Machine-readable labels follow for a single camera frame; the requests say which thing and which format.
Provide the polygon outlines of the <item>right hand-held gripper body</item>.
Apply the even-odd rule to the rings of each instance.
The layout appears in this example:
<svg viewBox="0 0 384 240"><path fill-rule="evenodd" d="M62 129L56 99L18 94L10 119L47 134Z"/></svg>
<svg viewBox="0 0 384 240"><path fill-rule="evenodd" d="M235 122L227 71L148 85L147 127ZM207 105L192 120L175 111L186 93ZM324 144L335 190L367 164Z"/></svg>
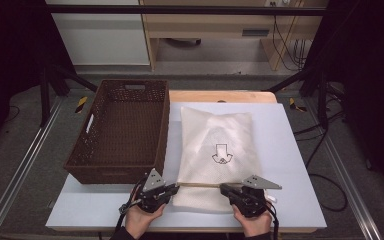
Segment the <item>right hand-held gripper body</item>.
<svg viewBox="0 0 384 240"><path fill-rule="evenodd" d="M258 217L267 210L265 191L267 189L280 190L281 186L260 176L252 175L242 181L240 189L231 192L231 203L246 218Z"/></svg>

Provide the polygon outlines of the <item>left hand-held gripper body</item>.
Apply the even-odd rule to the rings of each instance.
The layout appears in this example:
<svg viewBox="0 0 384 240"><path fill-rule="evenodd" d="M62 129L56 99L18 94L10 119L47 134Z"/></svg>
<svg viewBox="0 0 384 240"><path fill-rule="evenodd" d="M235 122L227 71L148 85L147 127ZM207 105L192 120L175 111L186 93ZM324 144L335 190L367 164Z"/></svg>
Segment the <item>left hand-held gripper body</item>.
<svg viewBox="0 0 384 240"><path fill-rule="evenodd" d="M136 193L138 206L147 213L154 213L165 202L165 181L156 169L152 169Z"/></svg>

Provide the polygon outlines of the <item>brown woven basket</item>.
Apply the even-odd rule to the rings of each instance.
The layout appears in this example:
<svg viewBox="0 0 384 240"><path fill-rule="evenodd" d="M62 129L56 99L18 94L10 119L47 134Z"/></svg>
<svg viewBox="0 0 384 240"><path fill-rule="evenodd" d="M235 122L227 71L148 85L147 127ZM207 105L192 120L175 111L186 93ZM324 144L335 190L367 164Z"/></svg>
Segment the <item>brown woven basket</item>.
<svg viewBox="0 0 384 240"><path fill-rule="evenodd" d="M165 80L104 80L64 169L82 184L129 184L162 172L170 99Z"/></svg>

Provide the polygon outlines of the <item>cream mesh laundry bag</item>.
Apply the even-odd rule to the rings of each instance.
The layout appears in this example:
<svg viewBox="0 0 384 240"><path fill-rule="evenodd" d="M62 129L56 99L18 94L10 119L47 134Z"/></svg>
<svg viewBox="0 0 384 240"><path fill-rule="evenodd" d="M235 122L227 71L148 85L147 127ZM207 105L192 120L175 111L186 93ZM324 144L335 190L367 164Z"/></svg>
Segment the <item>cream mesh laundry bag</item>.
<svg viewBox="0 0 384 240"><path fill-rule="evenodd" d="M173 205L187 211L230 212L221 183L262 174L250 113L215 115L181 109L182 156Z"/></svg>

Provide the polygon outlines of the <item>person's left hand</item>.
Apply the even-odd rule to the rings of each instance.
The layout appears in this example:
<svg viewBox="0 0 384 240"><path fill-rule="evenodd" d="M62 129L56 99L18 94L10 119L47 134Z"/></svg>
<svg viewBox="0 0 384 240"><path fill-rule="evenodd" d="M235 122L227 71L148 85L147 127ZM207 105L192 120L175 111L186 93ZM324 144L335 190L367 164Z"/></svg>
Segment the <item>person's left hand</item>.
<svg viewBox="0 0 384 240"><path fill-rule="evenodd" d="M133 237L139 240L147 231L150 224L163 215L165 204L161 205L155 212L148 213L143 211L137 205L131 207L126 214L125 229Z"/></svg>

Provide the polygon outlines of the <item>person's right hand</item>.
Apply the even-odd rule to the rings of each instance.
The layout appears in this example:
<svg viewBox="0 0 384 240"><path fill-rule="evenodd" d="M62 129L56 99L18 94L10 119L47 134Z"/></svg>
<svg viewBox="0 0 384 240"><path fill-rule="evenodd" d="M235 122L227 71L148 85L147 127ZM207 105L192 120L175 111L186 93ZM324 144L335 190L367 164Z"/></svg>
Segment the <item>person's right hand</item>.
<svg viewBox="0 0 384 240"><path fill-rule="evenodd" d="M241 224L245 237L256 237L270 232L272 217L268 211L258 217L246 218L236 205L233 205L232 209L234 218Z"/></svg>

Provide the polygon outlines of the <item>yellow-black tape piece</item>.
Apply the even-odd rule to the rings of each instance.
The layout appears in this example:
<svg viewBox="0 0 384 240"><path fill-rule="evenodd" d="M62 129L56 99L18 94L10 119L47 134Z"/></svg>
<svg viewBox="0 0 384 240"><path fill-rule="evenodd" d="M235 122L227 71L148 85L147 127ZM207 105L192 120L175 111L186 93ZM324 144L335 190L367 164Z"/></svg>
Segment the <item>yellow-black tape piece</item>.
<svg viewBox="0 0 384 240"><path fill-rule="evenodd" d="M289 106L292 110L297 110L299 112L307 112L306 107L300 107L296 105L294 98L289 98Z"/></svg>
<svg viewBox="0 0 384 240"><path fill-rule="evenodd" d="M87 101L88 97L87 96L83 96L80 98L78 104L77 104L77 107L75 109L75 113L81 113L82 110L83 110L83 107Z"/></svg>

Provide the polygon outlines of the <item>black metal stand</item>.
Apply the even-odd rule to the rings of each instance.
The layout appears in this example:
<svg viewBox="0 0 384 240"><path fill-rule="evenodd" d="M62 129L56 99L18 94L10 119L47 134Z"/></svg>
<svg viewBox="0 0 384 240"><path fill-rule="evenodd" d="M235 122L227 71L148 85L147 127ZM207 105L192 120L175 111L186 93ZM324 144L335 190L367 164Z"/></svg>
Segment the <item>black metal stand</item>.
<svg viewBox="0 0 384 240"><path fill-rule="evenodd" d="M308 67L300 72L288 77L286 80L270 87L267 92L276 93L290 84L303 80L303 84L299 90L303 97L311 96L315 90L318 90L317 100L317 120L321 127L328 129L328 117L326 107L327 97L327 75L319 67Z"/></svg>
<svg viewBox="0 0 384 240"><path fill-rule="evenodd" d="M59 96L65 96L70 92L66 79L73 80L93 92L96 92L98 89L95 84L92 84L91 82L78 76L75 72L69 71L62 66L45 66L39 75L42 114L40 123L41 127L44 127L50 120L51 108L49 87L52 87Z"/></svg>

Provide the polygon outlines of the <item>white cabinet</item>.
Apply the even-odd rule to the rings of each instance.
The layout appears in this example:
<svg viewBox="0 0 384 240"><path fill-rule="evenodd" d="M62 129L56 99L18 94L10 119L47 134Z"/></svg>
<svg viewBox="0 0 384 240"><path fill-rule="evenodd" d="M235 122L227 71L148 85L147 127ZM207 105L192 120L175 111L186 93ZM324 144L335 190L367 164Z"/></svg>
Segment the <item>white cabinet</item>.
<svg viewBox="0 0 384 240"><path fill-rule="evenodd" d="M76 66L149 64L140 14L53 13L52 17Z"/></svg>

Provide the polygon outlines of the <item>black curtain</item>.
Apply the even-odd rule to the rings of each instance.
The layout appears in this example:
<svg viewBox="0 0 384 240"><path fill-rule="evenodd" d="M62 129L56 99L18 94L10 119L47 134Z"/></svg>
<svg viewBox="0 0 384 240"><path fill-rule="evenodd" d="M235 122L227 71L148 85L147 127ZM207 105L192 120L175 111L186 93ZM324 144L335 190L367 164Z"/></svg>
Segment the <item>black curtain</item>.
<svg viewBox="0 0 384 240"><path fill-rule="evenodd" d="M42 74L57 94L69 92L53 65L74 70L46 0L0 0L0 128L12 96L39 85Z"/></svg>
<svg viewBox="0 0 384 240"><path fill-rule="evenodd" d="M384 0L328 0L308 63L328 47L326 75L345 87L345 110L366 156L384 175Z"/></svg>

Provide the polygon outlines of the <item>wooden desk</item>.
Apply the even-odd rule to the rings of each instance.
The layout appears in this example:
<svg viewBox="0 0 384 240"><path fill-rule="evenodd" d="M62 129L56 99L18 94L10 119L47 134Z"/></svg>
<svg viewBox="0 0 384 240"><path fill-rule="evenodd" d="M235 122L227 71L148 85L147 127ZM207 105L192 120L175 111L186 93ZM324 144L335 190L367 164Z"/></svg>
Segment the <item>wooden desk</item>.
<svg viewBox="0 0 384 240"><path fill-rule="evenodd" d="M138 0L145 5L265 7L266 0ZM329 0L291 0L290 8L325 8ZM144 14L149 56L156 59L156 42L163 38L259 39L273 70L286 59L286 46L294 40L312 40L320 16L168 15Z"/></svg>

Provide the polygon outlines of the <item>black horizontal bar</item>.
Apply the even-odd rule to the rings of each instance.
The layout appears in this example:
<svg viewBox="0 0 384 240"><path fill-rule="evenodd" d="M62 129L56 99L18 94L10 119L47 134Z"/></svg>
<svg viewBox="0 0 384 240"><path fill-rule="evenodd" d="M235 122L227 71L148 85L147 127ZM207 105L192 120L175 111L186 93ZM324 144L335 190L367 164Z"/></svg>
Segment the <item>black horizontal bar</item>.
<svg viewBox="0 0 384 240"><path fill-rule="evenodd" d="M51 13L78 14L189 14L189 15L276 15L323 16L324 8L277 8L235 6L171 6L171 5L48 5Z"/></svg>

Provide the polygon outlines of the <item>white power strip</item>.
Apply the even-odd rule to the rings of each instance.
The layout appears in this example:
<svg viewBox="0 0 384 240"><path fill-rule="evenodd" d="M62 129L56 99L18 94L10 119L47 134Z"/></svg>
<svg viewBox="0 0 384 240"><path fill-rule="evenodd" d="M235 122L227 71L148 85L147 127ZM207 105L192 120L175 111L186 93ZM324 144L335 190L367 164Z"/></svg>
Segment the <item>white power strip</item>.
<svg viewBox="0 0 384 240"><path fill-rule="evenodd" d="M291 0L266 0L265 7L288 7Z"/></svg>

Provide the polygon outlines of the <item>aluminium rail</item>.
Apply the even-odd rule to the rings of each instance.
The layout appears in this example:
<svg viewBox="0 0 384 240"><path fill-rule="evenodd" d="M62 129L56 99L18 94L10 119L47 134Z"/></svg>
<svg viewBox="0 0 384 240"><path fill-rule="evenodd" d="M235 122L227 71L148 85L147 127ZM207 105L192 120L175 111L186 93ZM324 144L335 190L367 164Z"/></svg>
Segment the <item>aluminium rail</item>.
<svg viewBox="0 0 384 240"><path fill-rule="evenodd" d="M306 99L305 104L308 107L310 116L316 122L318 132L321 134L321 140L305 163L305 166L309 167L311 165L315 154L321 149L336 176L336 180L330 179L330 182L339 189L344 198L345 204L342 207L342 212L345 212L347 209L352 212L352 219L356 221L365 240L382 240L377 225L330 137L330 124L336 119L342 119L344 113L339 111L328 116L329 125L328 129L325 130L317 120L317 109L314 101Z"/></svg>
<svg viewBox="0 0 384 240"><path fill-rule="evenodd" d="M5 192L0 198L0 227L11 208L15 197L17 196L26 176L28 175L31 166L35 162L38 153L40 152L44 141L46 140L50 129L52 128L55 119L57 118L61 105L64 102L62 97L56 97L54 104L50 110L50 117L45 122L43 127L37 131L32 143L30 144L27 152L25 153L21 163L18 165L17 170L7 185Z"/></svg>

